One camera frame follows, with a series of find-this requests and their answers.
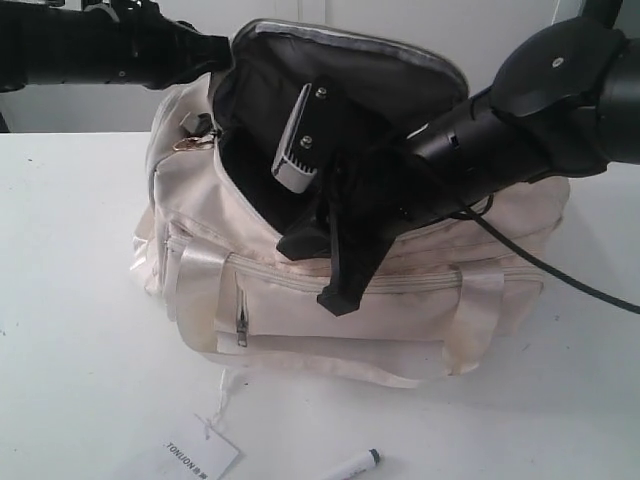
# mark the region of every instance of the white table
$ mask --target white table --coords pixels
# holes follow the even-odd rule
[[[221,369],[129,276],[146,134],[0,136],[0,479],[105,478],[171,419],[213,415]],[[574,182],[550,260],[640,301],[640,167]],[[549,281],[481,368],[419,391],[243,373],[221,424],[225,477],[640,477],[640,317]]]

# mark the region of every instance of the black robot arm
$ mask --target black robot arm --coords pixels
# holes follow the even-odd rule
[[[517,182],[596,175],[610,162],[640,164],[639,130],[640,41],[588,18],[562,22],[519,47],[492,87],[408,140],[360,161],[329,162],[322,171],[329,187],[314,215],[278,248],[291,259],[308,258],[323,250],[324,235],[332,278],[318,301],[347,314],[359,308],[398,235]],[[304,163],[304,149],[295,154]]]
[[[226,37],[168,20],[150,0],[83,5],[72,11],[0,0],[0,92],[63,83],[159,90],[231,65]]]

